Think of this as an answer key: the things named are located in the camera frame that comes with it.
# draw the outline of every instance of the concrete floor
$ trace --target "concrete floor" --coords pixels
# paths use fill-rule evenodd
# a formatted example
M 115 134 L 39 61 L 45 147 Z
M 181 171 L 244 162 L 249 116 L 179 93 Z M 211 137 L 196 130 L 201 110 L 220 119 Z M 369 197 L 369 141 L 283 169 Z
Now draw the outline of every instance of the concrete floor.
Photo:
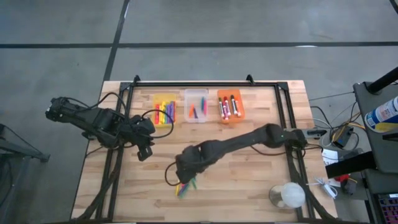
M 123 0 L 1 1 L 0 44 L 111 43 Z M 131 0 L 121 42 L 398 41 L 388 0 Z M 19 192 L 15 223 L 68 220 L 87 141 L 47 120 L 57 96 L 98 100 L 110 49 L 0 49 L 0 121 L 44 152 Z M 119 49 L 111 80 L 305 80 L 309 98 L 352 91 L 397 66 L 398 47 Z M 312 101 L 332 119 L 353 95 Z M 322 118 L 318 111 L 314 116 Z M 349 111 L 334 124 L 347 119 Z M 359 147 L 370 150 L 366 136 Z M 336 201 L 362 220 L 362 202 Z

